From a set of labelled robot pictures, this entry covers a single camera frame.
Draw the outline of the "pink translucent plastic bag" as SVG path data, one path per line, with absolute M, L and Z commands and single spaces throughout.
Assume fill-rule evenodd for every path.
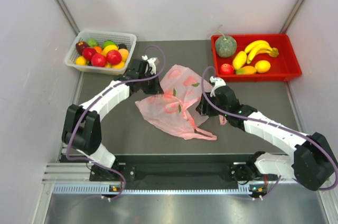
M 202 97 L 201 81 L 190 68 L 174 65 L 160 81 L 164 93 L 135 104 L 147 122 L 165 133 L 184 140 L 215 141 L 216 135 L 199 128 L 209 118 L 196 111 Z

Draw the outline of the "green netted melon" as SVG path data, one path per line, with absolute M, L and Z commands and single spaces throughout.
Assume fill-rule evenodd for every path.
M 219 57 L 229 58 L 235 54 L 237 49 L 237 42 L 232 36 L 225 35 L 220 30 L 221 27 L 222 24 L 220 24 L 215 31 L 215 34 L 220 34 L 220 36 L 215 41 L 215 50 Z

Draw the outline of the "yellow banana bunch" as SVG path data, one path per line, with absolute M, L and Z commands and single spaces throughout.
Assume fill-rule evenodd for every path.
M 272 48 L 267 41 L 257 40 L 248 44 L 244 52 L 247 54 L 247 64 L 251 64 L 253 59 L 259 54 L 268 54 L 270 57 L 279 56 L 279 51 L 277 48 Z

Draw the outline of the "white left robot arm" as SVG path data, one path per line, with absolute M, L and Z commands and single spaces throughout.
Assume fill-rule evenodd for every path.
M 109 180 L 119 176 L 114 154 L 102 144 L 101 121 L 119 103 L 139 90 L 148 95 L 163 93 L 156 66 L 158 58 L 142 56 L 133 59 L 123 74 L 113 78 L 99 94 L 81 105 L 68 107 L 61 140 L 89 160 L 102 166 L 101 173 Z

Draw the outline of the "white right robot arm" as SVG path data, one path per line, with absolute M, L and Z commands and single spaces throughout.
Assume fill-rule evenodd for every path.
M 196 111 L 202 116 L 221 116 L 228 124 L 255 135 L 284 152 L 283 155 L 257 151 L 239 167 L 233 167 L 236 179 L 257 180 L 265 174 L 296 180 L 311 191 L 325 191 L 324 183 L 337 175 L 337 160 L 324 135 L 307 135 L 264 116 L 243 105 L 228 86 L 203 92 Z

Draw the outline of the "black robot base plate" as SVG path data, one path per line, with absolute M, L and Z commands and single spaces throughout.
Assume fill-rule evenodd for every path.
M 155 186 L 175 182 L 183 186 L 196 180 L 221 186 L 277 179 L 277 175 L 258 174 L 247 164 L 248 154 L 118 155 L 112 168 L 124 175 L 129 187 L 140 182 Z

